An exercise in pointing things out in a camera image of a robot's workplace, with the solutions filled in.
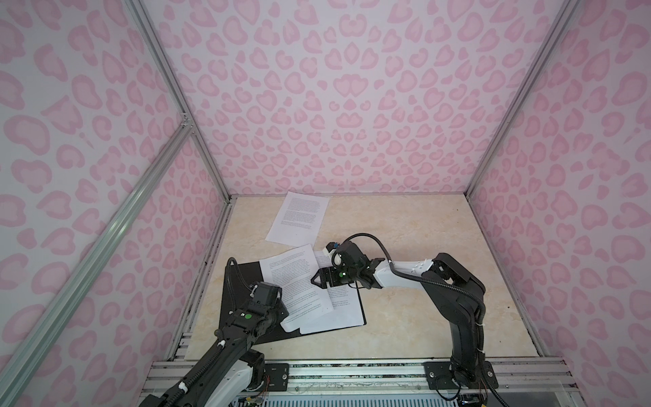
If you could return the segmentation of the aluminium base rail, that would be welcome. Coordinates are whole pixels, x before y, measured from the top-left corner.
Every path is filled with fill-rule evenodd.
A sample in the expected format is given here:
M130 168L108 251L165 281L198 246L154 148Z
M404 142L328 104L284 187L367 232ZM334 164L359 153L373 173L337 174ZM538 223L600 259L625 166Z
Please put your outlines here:
M490 358L499 388L430 390L423 364L441 359L270 360L288 363L288 390L245 391L227 406L583 406L559 358Z

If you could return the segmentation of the blue A4 clip folder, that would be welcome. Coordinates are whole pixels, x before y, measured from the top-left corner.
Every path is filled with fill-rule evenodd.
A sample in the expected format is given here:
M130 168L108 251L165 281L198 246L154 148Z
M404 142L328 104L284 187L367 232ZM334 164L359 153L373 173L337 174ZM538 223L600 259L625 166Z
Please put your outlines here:
M255 283L263 281L262 272L259 262L250 262L239 264L234 258L229 258L224 273L224 288L222 293L222 300L220 305L220 322L219 327L225 326L226 320L232 311L242 308L246 302L249 301L250 293L254 288ZM294 332L285 332L281 326L277 326L274 330L267 332L258 341L257 344L267 344L287 340L295 337L304 337L299 330Z

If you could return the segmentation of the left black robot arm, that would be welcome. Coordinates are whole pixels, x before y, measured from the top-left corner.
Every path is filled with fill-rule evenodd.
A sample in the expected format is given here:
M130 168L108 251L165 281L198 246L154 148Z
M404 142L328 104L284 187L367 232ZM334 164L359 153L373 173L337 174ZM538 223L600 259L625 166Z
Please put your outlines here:
M288 316L281 294L274 284L257 284L252 297L228 316L197 364L163 395L149 395L141 405L227 406L242 392L264 389L264 355L253 346Z

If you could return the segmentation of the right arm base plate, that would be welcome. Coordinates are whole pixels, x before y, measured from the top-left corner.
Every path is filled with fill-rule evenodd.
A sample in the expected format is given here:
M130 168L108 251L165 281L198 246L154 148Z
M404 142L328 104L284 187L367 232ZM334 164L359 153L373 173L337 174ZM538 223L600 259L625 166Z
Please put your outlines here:
M451 361L427 361L423 364L430 390L453 391L498 389L498 379L489 361L477 365L474 373L454 368Z

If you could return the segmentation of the aluminium frame diagonal bar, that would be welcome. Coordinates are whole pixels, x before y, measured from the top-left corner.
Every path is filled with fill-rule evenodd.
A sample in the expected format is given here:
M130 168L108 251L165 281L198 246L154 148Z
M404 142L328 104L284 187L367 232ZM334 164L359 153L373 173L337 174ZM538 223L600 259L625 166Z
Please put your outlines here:
M179 126L8 361L1 374L2 406L22 395L192 131L191 124Z

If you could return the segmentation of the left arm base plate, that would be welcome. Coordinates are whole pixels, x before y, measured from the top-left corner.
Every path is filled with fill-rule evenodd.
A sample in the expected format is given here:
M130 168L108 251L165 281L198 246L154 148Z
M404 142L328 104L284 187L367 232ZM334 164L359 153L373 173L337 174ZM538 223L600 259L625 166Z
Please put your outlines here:
M281 393L288 390L288 363L264 363L264 391Z

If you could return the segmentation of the aluminium frame right post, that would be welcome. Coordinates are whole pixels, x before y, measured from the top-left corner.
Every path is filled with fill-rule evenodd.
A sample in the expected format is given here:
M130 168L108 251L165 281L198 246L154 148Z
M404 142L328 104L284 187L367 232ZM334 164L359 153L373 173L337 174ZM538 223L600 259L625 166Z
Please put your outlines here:
M530 66L527 68L520 86L517 88L510 105L505 111L503 120L501 120L498 125L491 142L488 144L488 148L481 157L479 166L476 169L474 176L471 178L468 188L466 188L465 197L468 202L478 194L480 183L488 173L489 166L497 156L501 145L508 137L517 115L519 115L525 106L527 99L533 92L549 61L552 59L554 52L560 46L566 33L571 28L571 25L579 14L579 10L582 6L583 1L580 0L566 0L561 3L559 13L557 13L554 18L548 33L534 55Z

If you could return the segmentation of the aluminium frame left post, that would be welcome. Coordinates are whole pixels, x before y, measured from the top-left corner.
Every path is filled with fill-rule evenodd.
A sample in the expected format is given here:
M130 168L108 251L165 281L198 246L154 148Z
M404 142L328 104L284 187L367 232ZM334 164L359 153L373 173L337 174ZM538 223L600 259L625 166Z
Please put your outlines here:
M147 11L144 1L126 0L124 1L124 4L128 9L134 24L141 33L145 46L152 55L154 63L157 65L163 82L166 84L181 118L183 118L182 123L190 128L191 137L198 148L203 162L207 166L210 177L218 188L222 200L229 203L232 197L225 187L225 183L217 168L215 159L210 152L208 143L203 136L203 132L200 130L198 123L195 120L188 99L181 88L181 83L164 50L160 36L154 26L154 22L152 21L149 12Z

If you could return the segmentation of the aluminium frame post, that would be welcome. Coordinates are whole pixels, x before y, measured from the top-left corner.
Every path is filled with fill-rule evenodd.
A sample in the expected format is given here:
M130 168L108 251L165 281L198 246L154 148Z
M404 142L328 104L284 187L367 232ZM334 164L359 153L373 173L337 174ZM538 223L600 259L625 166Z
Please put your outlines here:
M579 10L582 6L583 1L580 0L566 0L561 3L559 13L557 13L554 18L548 33L534 55L530 66L527 68L520 86L517 88L510 105L505 111L503 120L501 120L498 125L491 142L488 144L488 148L481 157L479 166L476 169L474 176L471 178L468 188L466 188L465 197L468 202L478 194L480 183L488 173L489 166L497 156L501 145L508 137L517 115L519 115L525 106L527 99L533 92L549 61L552 59L554 52L560 46L566 33L571 28L571 25L579 14Z
M134 24L141 33L145 46L152 55L154 63L157 65L163 82L166 84L181 118L183 118L182 123L190 128L191 137L198 148L203 162L207 166L210 177L218 188L222 200L229 203L232 197L225 187L225 183L217 168L215 159L210 152L208 143L203 136L203 132L200 130L198 123L195 120L188 99L181 88L181 83L164 50L160 36L154 26L154 22L152 21L149 12L147 11L144 1L126 0L124 1L124 4L128 9Z

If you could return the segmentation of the printed sheet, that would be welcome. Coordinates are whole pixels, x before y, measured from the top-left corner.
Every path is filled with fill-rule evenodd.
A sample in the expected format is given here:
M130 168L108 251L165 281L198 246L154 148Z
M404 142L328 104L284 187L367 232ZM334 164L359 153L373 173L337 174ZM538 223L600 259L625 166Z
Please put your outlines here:
M266 241L292 247L314 245L330 198L288 192Z
M348 286L327 288L332 310L316 317L317 310L326 310L325 297L322 292L323 289L311 284L308 276L303 279L300 293L307 295L307 315L310 320L308 321L306 316L302 317L302 324L299 328L302 335L359 327L366 323L358 291L356 288Z
M285 332L299 330L334 311L327 290L311 282L319 270L311 245L261 259L259 265L264 281L282 289L281 300L288 310L288 316L281 322Z

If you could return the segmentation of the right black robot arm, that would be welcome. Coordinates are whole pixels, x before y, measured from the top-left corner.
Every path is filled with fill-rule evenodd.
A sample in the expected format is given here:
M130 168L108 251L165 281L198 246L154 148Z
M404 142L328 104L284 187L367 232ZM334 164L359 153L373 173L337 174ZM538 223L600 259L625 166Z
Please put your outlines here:
M451 254L433 259L396 262L385 245L358 233L324 249L331 265L318 269L310 283L321 289L351 286L364 289L414 288L427 294L449 323L452 354L447 377L472 388L484 373L484 284Z

